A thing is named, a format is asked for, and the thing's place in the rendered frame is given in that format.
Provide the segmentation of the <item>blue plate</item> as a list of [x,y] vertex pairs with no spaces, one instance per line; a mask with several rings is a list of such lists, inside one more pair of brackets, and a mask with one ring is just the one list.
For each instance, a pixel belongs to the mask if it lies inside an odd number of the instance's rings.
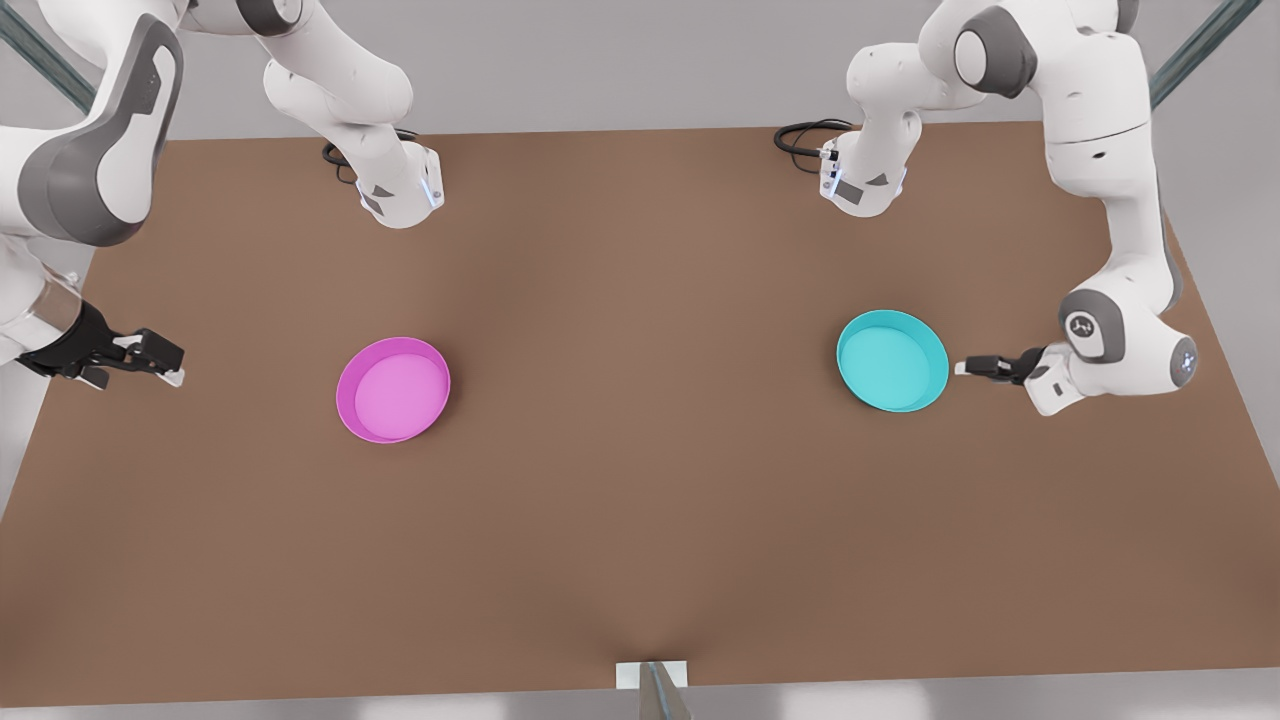
[[878,309],[851,319],[835,346],[838,375],[865,405],[915,413],[945,392],[952,365],[945,343],[919,318]]

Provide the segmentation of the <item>pink plate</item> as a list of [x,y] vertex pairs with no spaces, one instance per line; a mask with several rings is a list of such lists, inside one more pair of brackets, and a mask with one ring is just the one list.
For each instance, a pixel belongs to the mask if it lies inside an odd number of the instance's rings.
[[412,337],[361,348],[335,384],[335,411],[353,436],[393,445],[412,439],[444,413],[451,369],[433,345]]

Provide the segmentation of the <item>silver frame post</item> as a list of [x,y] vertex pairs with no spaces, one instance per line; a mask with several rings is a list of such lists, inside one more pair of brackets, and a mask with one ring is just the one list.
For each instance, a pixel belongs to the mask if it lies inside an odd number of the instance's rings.
[[694,720],[684,698],[689,688],[689,664],[684,660],[618,662],[614,685],[639,692],[639,720]]
[[1263,0],[1220,0],[1151,77],[1151,109],[1158,108],[1262,3]]
[[90,113],[96,88],[8,0],[0,0],[0,41],[77,110]]

